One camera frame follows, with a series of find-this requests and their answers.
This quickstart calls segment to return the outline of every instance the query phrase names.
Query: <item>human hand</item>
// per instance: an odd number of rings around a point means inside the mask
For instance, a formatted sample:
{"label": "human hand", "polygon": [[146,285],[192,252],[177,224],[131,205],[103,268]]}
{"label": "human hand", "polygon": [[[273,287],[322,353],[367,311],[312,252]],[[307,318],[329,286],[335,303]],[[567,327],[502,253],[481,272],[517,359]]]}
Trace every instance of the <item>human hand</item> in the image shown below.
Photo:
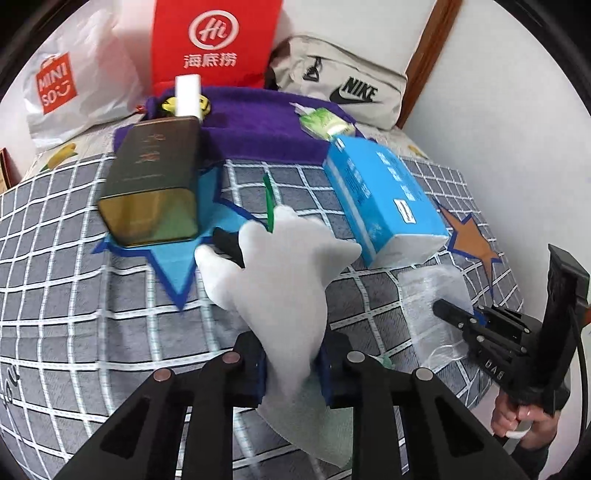
{"label": "human hand", "polygon": [[537,450],[554,440],[558,431],[560,412],[551,417],[537,405],[515,405],[509,396],[501,391],[495,400],[492,412],[491,428],[499,437],[504,437],[508,431],[514,431],[521,421],[531,421],[530,431],[521,439],[521,447],[527,450]]}

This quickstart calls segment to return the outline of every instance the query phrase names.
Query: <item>metal screw head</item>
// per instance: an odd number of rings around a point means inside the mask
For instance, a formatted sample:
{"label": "metal screw head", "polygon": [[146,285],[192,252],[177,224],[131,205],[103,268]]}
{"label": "metal screw head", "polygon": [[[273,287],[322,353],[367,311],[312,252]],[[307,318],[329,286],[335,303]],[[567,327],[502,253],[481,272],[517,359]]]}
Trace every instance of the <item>metal screw head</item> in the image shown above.
{"label": "metal screw head", "polygon": [[347,353],[347,360],[352,364],[360,364],[365,360],[365,355],[361,352],[352,351]]}
{"label": "metal screw head", "polygon": [[154,372],[156,382],[166,382],[172,376],[173,373],[168,368],[159,368]]}
{"label": "metal screw head", "polygon": [[225,364],[235,364],[240,361],[240,354],[238,352],[224,353],[222,360]]}
{"label": "metal screw head", "polygon": [[414,374],[419,380],[423,380],[424,382],[428,382],[429,380],[433,379],[433,372],[431,372],[428,368],[419,368]]}

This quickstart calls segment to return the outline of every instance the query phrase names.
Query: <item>red haidilao bag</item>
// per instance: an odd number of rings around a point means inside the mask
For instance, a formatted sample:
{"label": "red haidilao bag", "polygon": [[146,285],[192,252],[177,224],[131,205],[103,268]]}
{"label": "red haidilao bag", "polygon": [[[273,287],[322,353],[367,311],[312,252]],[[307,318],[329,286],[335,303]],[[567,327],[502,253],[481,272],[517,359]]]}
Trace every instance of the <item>red haidilao bag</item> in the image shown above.
{"label": "red haidilao bag", "polygon": [[152,88],[177,75],[202,85],[263,87],[282,0],[158,0],[152,36]]}

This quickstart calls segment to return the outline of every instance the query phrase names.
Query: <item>blue tissue box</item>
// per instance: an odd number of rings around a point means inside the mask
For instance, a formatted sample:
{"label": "blue tissue box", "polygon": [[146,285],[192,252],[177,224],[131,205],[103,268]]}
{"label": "blue tissue box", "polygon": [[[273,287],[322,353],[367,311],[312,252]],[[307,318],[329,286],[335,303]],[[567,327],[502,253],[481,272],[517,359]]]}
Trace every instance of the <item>blue tissue box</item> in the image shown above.
{"label": "blue tissue box", "polygon": [[368,268],[425,263],[448,239],[443,220],[404,163],[387,147],[339,136],[324,170]]}

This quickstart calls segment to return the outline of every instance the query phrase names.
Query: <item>bed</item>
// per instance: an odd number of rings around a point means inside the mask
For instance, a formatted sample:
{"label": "bed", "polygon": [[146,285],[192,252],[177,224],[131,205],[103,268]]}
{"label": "bed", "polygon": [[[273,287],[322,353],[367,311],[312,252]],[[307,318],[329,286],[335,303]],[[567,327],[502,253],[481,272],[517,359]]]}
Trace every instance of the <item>bed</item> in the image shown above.
{"label": "bed", "polygon": [[[243,329],[209,301],[199,272],[179,312],[143,258],[92,253],[105,234],[95,200],[113,162],[113,132],[137,120],[75,139],[80,154],[55,170],[40,173],[51,153],[40,157],[27,178],[0,197],[0,429],[31,478],[52,478],[153,370],[200,368],[231,348]],[[358,128],[397,153],[427,195],[460,219],[474,216],[501,258],[493,266],[495,302],[520,310],[523,300],[509,264],[462,175],[433,163],[398,129]],[[300,215],[318,216],[338,238],[352,237],[321,167],[234,158],[224,169],[223,195],[256,217],[265,218],[266,171],[284,203]],[[481,262],[444,247],[427,264],[455,266],[473,304],[492,304]],[[355,349],[386,355],[396,369],[410,372],[418,361],[400,306],[398,273],[368,271],[362,261],[355,262],[326,291],[329,322]],[[465,359],[436,374],[470,408],[490,385]],[[249,409],[235,412],[233,468],[236,479],[350,475],[298,450]]]}

